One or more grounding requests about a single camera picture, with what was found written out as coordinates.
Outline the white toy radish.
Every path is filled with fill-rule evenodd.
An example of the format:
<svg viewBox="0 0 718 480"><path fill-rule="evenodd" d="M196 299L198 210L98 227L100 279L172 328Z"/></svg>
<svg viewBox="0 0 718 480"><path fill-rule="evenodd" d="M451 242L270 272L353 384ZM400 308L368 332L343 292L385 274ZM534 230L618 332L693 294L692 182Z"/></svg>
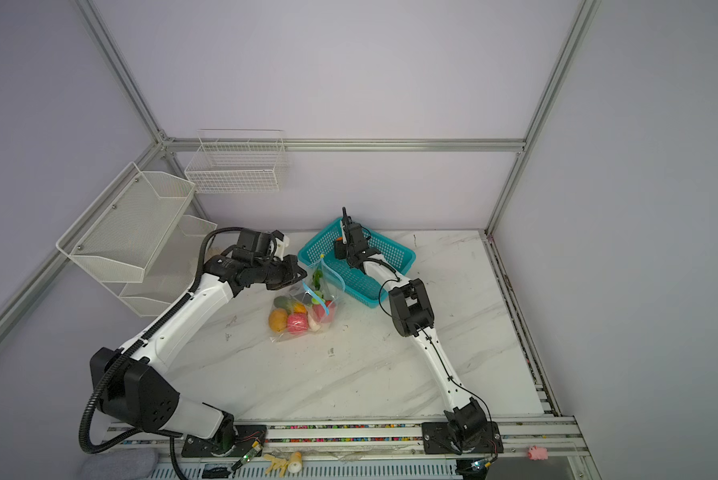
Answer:
<svg viewBox="0 0 718 480"><path fill-rule="evenodd" d="M309 328L316 332L321 329L322 319L327 314L327 306L325 296L322 292L323 270L318 267L311 276L311 283L308 284L308 295L311 302L311 310L309 313Z"/></svg>

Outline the clear zip top bag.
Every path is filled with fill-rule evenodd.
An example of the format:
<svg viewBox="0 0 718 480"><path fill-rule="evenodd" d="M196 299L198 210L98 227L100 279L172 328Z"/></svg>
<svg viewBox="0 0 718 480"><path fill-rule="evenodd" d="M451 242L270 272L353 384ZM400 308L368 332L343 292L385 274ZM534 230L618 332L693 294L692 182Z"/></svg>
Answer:
<svg viewBox="0 0 718 480"><path fill-rule="evenodd" d="M346 283L326 256L320 255L306 273L273 300L268 316L272 342L325 334L342 310Z"/></svg>

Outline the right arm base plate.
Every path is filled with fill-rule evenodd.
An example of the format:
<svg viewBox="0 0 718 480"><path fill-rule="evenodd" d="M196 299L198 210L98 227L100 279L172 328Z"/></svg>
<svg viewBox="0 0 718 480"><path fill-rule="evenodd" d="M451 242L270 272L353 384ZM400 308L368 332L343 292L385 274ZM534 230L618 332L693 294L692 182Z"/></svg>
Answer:
<svg viewBox="0 0 718 480"><path fill-rule="evenodd" d="M421 432L424 452L429 455L504 452L502 434L495 422L488 422L479 427L469 426L464 432L457 432L448 422L424 422L421 425Z"/></svg>

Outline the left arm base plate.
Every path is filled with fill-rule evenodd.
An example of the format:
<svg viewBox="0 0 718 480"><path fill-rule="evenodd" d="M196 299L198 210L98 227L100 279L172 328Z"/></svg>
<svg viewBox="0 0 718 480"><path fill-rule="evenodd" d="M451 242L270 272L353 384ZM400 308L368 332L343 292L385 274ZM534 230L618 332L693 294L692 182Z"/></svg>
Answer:
<svg viewBox="0 0 718 480"><path fill-rule="evenodd" d="M224 427L213 437L202 439L189 435L182 447L183 458L241 458L255 444L262 447L268 433L264 424L234 424Z"/></svg>

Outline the pink toy fruit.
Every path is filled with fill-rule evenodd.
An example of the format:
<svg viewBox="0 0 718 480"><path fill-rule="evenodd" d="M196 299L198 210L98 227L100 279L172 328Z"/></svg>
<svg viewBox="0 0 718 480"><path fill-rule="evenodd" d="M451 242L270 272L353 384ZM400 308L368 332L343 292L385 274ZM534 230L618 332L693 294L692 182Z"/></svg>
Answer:
<svg viewBox="0 0 718 480"><path fill-rule="evenodd" d="M310 330L309 319L306 313L294 312L287 317L287 332L291 335L302 335Z"/></svg>

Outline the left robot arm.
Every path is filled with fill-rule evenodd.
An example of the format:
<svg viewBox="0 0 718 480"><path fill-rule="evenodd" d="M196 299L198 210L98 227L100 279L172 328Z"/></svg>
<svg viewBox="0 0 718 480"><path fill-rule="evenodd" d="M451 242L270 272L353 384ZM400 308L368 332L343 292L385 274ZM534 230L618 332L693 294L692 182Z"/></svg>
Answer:
<svg viewBox="0 0 718 480"><path fill-rule="evenodd" d="M306 272L287 253L282 232L232 231L236 243L214 256L208 248L221 232L204 237L192 283L163 314L121 347L91 358L93 391L78 431L84 453L100 454L139 433L194 440L216 456L237 444L232 414L184 396L166 375L200 328L245 289L281 290Z"/></svg>

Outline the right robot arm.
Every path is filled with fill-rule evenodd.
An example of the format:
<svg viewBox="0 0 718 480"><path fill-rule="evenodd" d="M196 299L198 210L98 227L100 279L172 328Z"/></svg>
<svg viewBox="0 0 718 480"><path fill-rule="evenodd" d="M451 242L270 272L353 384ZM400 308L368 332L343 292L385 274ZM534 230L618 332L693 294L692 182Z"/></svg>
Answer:
<svg viewBox="0 0 718 480"><path fill-rule="evenodd" d="M390 316L397 333L411 339L426 359L444 402L453 449L466 452L481 443L493 442L497 430L489 407L464 387L442 349L425 283L394 268L383 253L370 244L365 228L350 216L344 215L340 220L340 230L334 245L336 258L379 284L379 291L387 293L388 306L383 312Z"/></svg>

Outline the yellow toy mango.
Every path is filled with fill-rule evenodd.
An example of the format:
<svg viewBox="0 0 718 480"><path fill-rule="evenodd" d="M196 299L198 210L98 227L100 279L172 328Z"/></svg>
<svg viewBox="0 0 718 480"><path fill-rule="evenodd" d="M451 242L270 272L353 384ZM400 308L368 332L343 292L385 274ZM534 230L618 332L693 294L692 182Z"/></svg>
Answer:
<svg viewBox="0 0 718 480"><path fill-rule="evenodd" d="M268 326L273 333L281 334L287 330L289 313L286 309L276 308L268 317Z"/></svg>

